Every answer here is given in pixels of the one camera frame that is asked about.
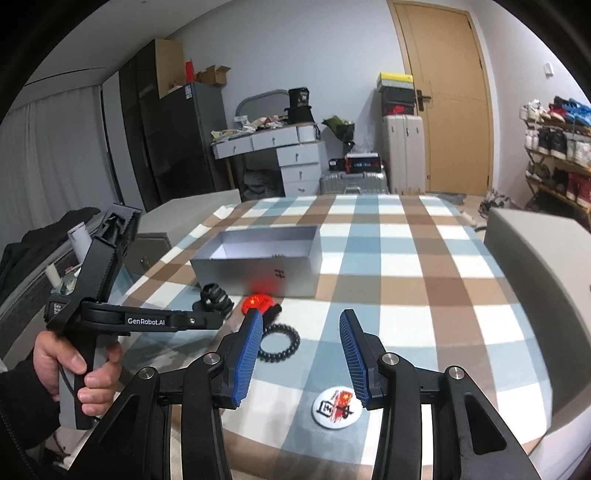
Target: human hand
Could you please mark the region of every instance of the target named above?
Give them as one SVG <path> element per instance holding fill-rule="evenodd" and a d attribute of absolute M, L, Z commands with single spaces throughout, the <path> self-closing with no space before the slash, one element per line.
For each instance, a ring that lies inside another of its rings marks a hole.
<path fill-rule="evenodd" d="M 85 387 L 78 391 L 82 412 L 88 416 L 103 415 L 113 403 L 117 380 L 121 374 L 119 361 L 123 350 L 119 342 L 107 348 L 108 360 L 102 367 L 84 377 Z M 35 340 L 33 367 L 41 384 L 54 401 L 60 399 L 60 364 L 77 375 L 83 375 L 86 362 L 74 346 L 53 332 L 41 332 Z"/>

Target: finger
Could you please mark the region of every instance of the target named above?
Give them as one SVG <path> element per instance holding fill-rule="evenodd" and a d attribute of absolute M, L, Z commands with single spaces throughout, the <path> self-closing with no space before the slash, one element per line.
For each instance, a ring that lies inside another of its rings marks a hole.
<path fill-rule="evenodd" d="M 118 363 L 123 356 L 123 348 L 119 342 L 115 342 L 107 347 L 107 355 L 109 362 Z"/>
<path fill-rule="evenodd" d="M 65 337 L 59 337 L 53 332 L 41 332 L 35 343 L 44 355 L 57 359 L 71 372 L 78 375 L 86 372 L 86 362 L 82 355 Z"/>
<path fill-rule="evenodd" d="M 107 362 L 99 369 L 86 375 L 84 383 L 89 388 L 110 388 L 117 383 L 120 375 L 121 364 Z"/>
<path fill-rule="evenodd" d="M 82 405 L 82 412 L 89 417 L 96 417 L 97 415 L 104 415 L 111 406 L 111 403 L 85 403 Z"/>
<path fill-rule="evenodd" d="M 112 388 L 81 388 L 78 391 L 78 400 L 81 403 L 112 403 L 115 397 L 115 387 Z"/>

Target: gray box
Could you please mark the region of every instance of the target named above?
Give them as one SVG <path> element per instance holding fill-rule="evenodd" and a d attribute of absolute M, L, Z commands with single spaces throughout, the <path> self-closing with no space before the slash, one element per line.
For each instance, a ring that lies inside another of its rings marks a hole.
<path fill-rule="evenodd" d="M 218 233 L 191 259 L 201 285 L 230 295 L 314 297 L 322 247 L 317 225 L 249 228 Z"/>

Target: door handle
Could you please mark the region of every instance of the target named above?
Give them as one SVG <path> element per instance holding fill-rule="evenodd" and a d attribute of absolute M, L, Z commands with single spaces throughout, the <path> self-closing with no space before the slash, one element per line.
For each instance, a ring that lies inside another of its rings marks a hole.
<path fill-rule="evenodd" d="M 425 111 L 425 101 L 430 102 L 431 100 L 433 100 L 433 97 L 423 95 L 422 90 L 417 90 L 417 103 L 418 103 L 418 111 L 419 112 L 424 112 Z"/>

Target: red sneaker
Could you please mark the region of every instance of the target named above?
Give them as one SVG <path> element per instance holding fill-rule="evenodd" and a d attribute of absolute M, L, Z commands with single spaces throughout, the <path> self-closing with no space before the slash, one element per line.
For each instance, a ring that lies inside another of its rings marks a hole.
<path fill-rule="evenodd" d="M 583 208 L 591 207 L 591 180 L 588 178 L 581 179 L 577 203 Z"/>
<path fill-rule="evenodd" d="M 578 173 L 569 173 L 569 184 L 566 187 L 566 197 L 575 202 L 579 196 L 581 176 Z"/>
<path fill-rule="evenodd" d="M 556 120 L 562 123 L 566 123 L 564 120 L 564 116 L 567 114 L 567 111 L 562 108 L 561 106 L 558 105 L 554 105 L 554 104 L 549 104 L 548 105 L 549 108 L 549 112 L 550 112 L 550 117 L 552 118 L 552 120 Z"/>

